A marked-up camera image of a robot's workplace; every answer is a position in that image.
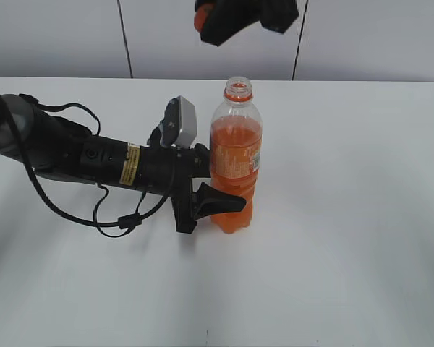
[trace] bottle label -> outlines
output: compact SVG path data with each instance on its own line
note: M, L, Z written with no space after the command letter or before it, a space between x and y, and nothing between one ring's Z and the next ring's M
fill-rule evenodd
M212 143L213 171L226 179L242 179L259 170L262 139L249 147L227 147Z

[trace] orange liquid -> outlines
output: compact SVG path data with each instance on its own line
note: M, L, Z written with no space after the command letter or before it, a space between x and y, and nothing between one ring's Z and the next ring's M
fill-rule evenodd
M226 116L213 122L211 127L211 150L218 145L227 148L246 148L256 145L262 138L262 127L254 119L243 116ZM211 220L228 234L239 228L248 227L252 220L252 198L258 170L248 176L229 179L216 173L215 163L211 163L212 187L222 192L246 199L247 204L240 213L213 215Z

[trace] black line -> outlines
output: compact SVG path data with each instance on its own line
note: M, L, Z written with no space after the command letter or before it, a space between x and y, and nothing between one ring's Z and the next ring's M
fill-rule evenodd
M301 49L302 34L304 33L305 18L307 16L307 7L308 6L309 6L309 0L306 0L305 1L305 8L304 8L304 15L302 16L301 33L299 34L299 42L297 43L296 60L294 61L294 68L292 70L291 81L294 81L294 76L296 75L297 62L299 60L299 52L300 52L300 49Z
M132 62L130 61L129 45L127 45L127 36L125 35L124 18L122 16L121 0L117 0L117 9L119 10L119 16L121 17L122 36L124 36L125 54L127 56L127 63L129 64L130 78L133 78Z

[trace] clear plastic bottle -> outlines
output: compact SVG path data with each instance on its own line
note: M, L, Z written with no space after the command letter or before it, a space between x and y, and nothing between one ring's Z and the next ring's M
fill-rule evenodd
M251 223L262 130L262 118L252 103L251 82L245 77L232 77L226 84L224 101L214 113L210 129L212 187L247 201L240 213L212 216L212 221L228 234Z

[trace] white table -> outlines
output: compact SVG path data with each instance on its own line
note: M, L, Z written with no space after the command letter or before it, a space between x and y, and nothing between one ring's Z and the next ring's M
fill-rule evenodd
M224 82L0 78L92 108L145 144L170 98L207 144ZM174 231L168 202L110 240L54 215L0 157L0 347L434 346L434 84L254 82L265 121L252 225ZM94 129L81 111L65 116ZM43 181L90 218L103 194ZM113 189L104 220L139 194ZM156 203L149 197L143 208Z

